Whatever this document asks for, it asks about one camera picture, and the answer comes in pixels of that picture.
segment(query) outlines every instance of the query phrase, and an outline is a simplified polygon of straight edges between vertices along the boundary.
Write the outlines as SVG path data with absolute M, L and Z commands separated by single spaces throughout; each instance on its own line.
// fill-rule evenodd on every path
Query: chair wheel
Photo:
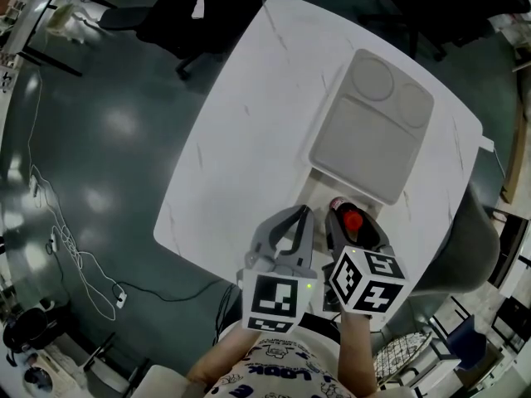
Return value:
M 358 22 L 359 22 L 360 25 L 367 25 L 368 24 L 367 15 L 359 15 L 358 16 Z
M 186 72 L 185 70 L 176 69 L 175 72 L 177 72 L 177 75 L 183 81 L 186 81 L 188 78 L 190 78 L 190 74 Z

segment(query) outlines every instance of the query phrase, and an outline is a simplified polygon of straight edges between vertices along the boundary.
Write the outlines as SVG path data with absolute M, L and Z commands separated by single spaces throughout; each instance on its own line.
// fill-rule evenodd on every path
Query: gray tray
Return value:
M 414 79 L 360 49 L 309 151 L 319 171 L 392 205 L 417 159 L 433 97 Z

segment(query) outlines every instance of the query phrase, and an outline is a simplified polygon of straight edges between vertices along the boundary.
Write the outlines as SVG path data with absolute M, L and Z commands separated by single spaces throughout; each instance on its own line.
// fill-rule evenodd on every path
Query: white t-shirt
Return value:
M 315 355 L 294 334 L 263 334 L 247 355 L 217 381 L 207 397 L 354 398 L 336 378 L 336 352 L 321 349 L 318 353 Z M 411 398 L 412 392 L 395 388 L 378 392 L 377 396 Z

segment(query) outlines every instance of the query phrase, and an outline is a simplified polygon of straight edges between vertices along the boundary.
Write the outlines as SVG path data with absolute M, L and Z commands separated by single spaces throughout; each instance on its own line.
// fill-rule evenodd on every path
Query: gray floor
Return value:
M 110 1 L 133 6 L 155 0 Z M 353 20 L 362 12 L 394 10 L 390 2 L 381 6 L 374 0 L 308 1 Z M 407 49 L 404 31 L 374 31 Z M 174 73 L 177 60 L 136 40 L 133 33 L 87 30 L 87 34 L 86 46 L 48 39 L 46 53 L 70 63 L 84 76 L 41 68 L 43 90 L 31 141 L 32 160 L 56 189 L 79 248 L 93 252 L 108 274 L 169 297 L 191 294 L 212 280 L 212 275 L 158 245 L 153 227 L 178 155 L 222 64 L 204 58 L 192 68 L 190 81 L 183 83 Z M 36 41 L 36 47 L 44 46 L 42 36 Z M 436 64 L 429 44 L 423 43 L 418 60 L 478 116 L 506 166 L 516 108 L 510 46 L 503 37 L 493 36 L 448 50 L 447 59 Z M 26 205 L 23 199 L 27 195 L 27 139 L 38 96 L 38 88 L 32 90 L 31 85 L 36 79 L 37 69 L 25 64 L 13 92 L 0 155 L 7 257 L 17 292 L 26 304 L 43 295 L 67 300 L 56 262 L 44 252 L 51 214 Z M 20 158 L 22 180 L 9 175 Z M 485 205 L 495 204 L 502 181 L 494 156 L 481 153 L 473 182 Z M 22 214 L 23 223 L 10 224 L 9 214 Z M 28 249 L 33 254 L 41 250 L 41 254 L 28 262 Z M 184 372 L 209 348 L 226 283 L 186 303 L 163 303 L 130 290 L 125 308 L 112 323 L 91 307 L 70 256 L 64 249 L 58 256 L 80 330 L 93 342 L 116 332 L 117 350 L 112 357 L 126 369 L 149 357 Z M 85 272 L 112 299 L 110 283 L 101 279 L 89 261 Z M 434 313 L 441 302 L 442 297 L 412 300 L 414 309 L 426 315 Z M 411 309 L 405 306 L 390 323 L 390 330 L 410 329 L 411 322 Z

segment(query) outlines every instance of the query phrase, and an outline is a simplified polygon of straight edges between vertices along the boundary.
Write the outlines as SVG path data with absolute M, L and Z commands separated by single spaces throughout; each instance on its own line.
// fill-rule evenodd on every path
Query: human arm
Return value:
M 193 365 L 187 374 L 187 379 L 213 386 L 247 354 L 260 335 L 260 332 L 244 329 L 239 322 Z
M 376 392 L 369 320 L 361 314 L 341 312 L 341 347 L 338 380 L 356 398 Z

